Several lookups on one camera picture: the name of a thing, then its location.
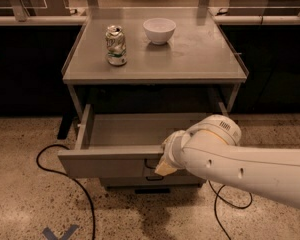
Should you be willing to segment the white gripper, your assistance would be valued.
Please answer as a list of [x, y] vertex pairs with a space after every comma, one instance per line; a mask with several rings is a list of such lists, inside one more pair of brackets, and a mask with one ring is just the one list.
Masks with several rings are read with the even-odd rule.
[[177, 169], [184, 169], [182, 149], [190, 138], [190, 134], [184, 130], [176, 131], [167, 137], [163, 143], [163, 156], [155, 169], [156, 174], [167, 176], [175, 173]]

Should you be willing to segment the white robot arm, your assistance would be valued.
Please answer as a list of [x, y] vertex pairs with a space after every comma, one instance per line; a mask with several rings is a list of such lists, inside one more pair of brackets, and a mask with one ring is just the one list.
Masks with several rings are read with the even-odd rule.
[[206, 117], [163, 142], [155, 173], [185, 169], [202, 179], [300, 209], [300, 149], [242, 147], [241, 130], [222, 115]]

